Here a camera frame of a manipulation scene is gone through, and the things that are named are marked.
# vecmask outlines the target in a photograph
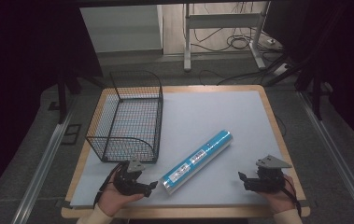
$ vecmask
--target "blue printed tube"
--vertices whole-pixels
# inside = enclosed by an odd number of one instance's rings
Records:
[[[233,137],[229,132],[225,130],[220,131],[194,151],[186,160],[171,169],[160,179],[160,182],[163,183],[167,192],[172,194],[214,157],[220,154],[232,141]]]

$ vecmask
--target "wooden table frame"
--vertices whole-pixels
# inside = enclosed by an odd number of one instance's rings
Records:
[[[273,129],[276,141],[278,143],[283,161],[293,166],[290,154],[285,145],[284,139],[273,114],[270,103],[262,86],[246,85],[246,86],[168,86],[163,87],[163,92],[215,92],[215,91],[257,91],[261,96],[264,109],[269,118],[270,125]],[[106,95],[102,94],[100,102],[105,100]],[[73,175],[69,190],[65,200],[70,202],[74,195],[75,189],[83,172],[87,157],[91,148],[85,141],[78,165]],[[296,196],[299,201],[305,201],[304,192],[294,168],[289,169],[289,175],[293,178],[293,183],[296,189]],[[65,218],[77,218],[88,215],[92,209],[66,208],[62,209],[62,216]],[[310,214],[308,206],[302,206],[302,217],[307,217]],[[220,217],[270,217],[268,205],[225,205],[222,207],[126,207],[122,208],[115,217],[117,218],[220,218]]]

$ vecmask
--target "gray floor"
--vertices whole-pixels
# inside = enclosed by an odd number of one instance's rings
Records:
[[[109,58],[102,55],[100,62],[104,74],[109,71],[147,70],[158,75],[164,86],[215,85],[225,77],[258,72],[249,52],[194,55],[192,58],[190,73],[184,73],[180,56],[128,55]],[[234,78],[222,84],[259,84],[262,80],[262,77],[246,77]],[[266,76],[263,80],[271,77],[272,75]],[[309,118],[302,99],[294,90],[294,79],[295,77],[290,77],[265,90],[311,207],[310,216],[304,217],[303,221],[354,223],[354,199]],[[61,207],[84,142],[83,136],[100,93],[98,87],[87,81],[81,80],[81,84],[83,90],[77,96],[76,107],[83,109],[75,110],[70,120],[70,124],[82,124],[80,138],[73,146],[60,145],[58,148],[27,223],[76,223],[75,219],[61,217]],[[43,92],[35,122],[0,179],[0,224],[10,223],[14,217],[54,132],[58,112],[48,111],[50,103],[54,101],[57,101],[55,87]],[[354,174],[354,132],[338,116],[326,97],[322,97],[321,112],[323,123]],[[65,137],[63,141],[68,142],[70,139]],[[219,223],[231,223],[230,221],[224,219]],[[273,220],[252,218],[249,223],[273,223]]]

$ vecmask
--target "metal mesh basket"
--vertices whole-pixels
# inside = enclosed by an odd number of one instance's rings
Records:
[[[110,74],[86,135],[101,161],[126,161],[132,156],[154,163],[159,157],[163,89],[150,72]]]

